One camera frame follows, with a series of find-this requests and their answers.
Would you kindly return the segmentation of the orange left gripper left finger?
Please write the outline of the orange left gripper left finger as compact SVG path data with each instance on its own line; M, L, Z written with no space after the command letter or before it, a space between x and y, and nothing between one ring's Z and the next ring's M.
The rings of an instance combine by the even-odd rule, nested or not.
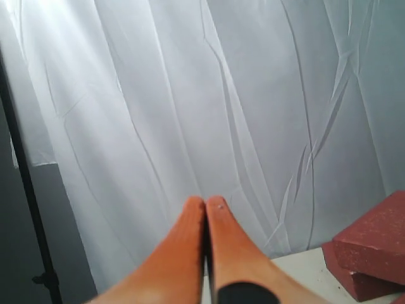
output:
M200 303L204 275L204 200L187 199L154 251L128 277L92 303Z

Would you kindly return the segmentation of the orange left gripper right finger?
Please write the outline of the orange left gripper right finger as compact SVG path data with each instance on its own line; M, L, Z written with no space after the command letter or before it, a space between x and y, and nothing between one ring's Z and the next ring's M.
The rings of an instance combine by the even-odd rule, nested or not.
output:
M320 296L278 268L245 233L225 198L206 202L212 303L319 303Z

